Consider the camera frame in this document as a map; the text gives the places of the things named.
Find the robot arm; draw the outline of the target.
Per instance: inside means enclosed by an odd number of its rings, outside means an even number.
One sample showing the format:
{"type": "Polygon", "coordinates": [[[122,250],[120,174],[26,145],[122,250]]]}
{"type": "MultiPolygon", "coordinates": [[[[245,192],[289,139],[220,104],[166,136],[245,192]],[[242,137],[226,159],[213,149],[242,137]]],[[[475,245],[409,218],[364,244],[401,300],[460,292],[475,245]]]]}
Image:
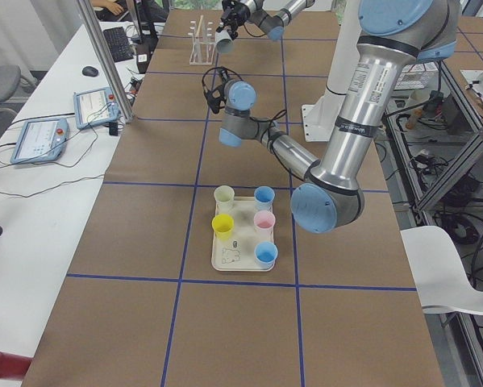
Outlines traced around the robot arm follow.
{"type": "Polygon", "coordinates": [[[254,24],[271,40],[279,40],[292,20],[303,10],[312,7],[315,0],[289,1],[275,15],[264,9],[263,0],[222,1],[223,13],[217,32],[226,31],[232,40],[238,37],[238,28],[254,24]]]}
{"type": "Polygon", "coordinates": [[[238,147],[254,139],[301,181],[290,206],[303,229],[324,233],[354,222],[364,209],[356,177],[402,70],[448,58],[460,14],[458,1],[348,2],[340,33],[356,33],[351,47],[359,59],[348,67],[348,85],[322,158],[280,131],[274,119],[253,117],[254,88],[236,72],[219,68],[219,85],[203,93],[209,108],[223,115],[221,143],[238,147]]]}

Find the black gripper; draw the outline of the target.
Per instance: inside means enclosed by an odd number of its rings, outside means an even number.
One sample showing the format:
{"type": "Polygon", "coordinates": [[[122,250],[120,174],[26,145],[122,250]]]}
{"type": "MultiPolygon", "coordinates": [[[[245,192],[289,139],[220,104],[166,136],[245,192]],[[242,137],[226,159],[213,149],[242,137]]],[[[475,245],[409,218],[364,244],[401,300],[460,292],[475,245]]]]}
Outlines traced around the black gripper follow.
{"type": "Polygon", "coordinates": [[[210,68],[202,75],[202,90],[206,99],[206,103],[213,114],[218,114],[222,108],[225,107],[227,98],[225,97],[225,87],[230,81],[228,68],[210,68]],[[210,89],[206,83],[205,78],[212,72],[218,71],[220,83],[218,86],[210,89]]]}
{"type": "Polygon", "coordinates": [[[216,31],[222,32],[226,28],[225,24],[230,24],[229,35],[232,40],[235,40],[239,35],[239,25],[243,25],[250,18],[250,9],[244,2],[241,1],[222,0],[221,4],[223,13],[220,17],[220,20],[222,22],[219,24],[216,31]]]}

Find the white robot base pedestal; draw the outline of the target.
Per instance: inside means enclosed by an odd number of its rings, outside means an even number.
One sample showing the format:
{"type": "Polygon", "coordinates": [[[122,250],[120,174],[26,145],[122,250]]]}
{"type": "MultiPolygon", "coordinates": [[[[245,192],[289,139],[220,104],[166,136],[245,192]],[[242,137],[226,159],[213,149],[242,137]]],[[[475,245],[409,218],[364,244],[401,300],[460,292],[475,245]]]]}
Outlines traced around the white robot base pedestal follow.
{"type": "Polygon", "coordinates": [[[353,73],[360,59],[356,48],[361,27],[358,19],[360,0],[348,0],[345,7],[326,89],[314,105],[302,106],[306,142],[325,142],[331,137],[353,73]]]}

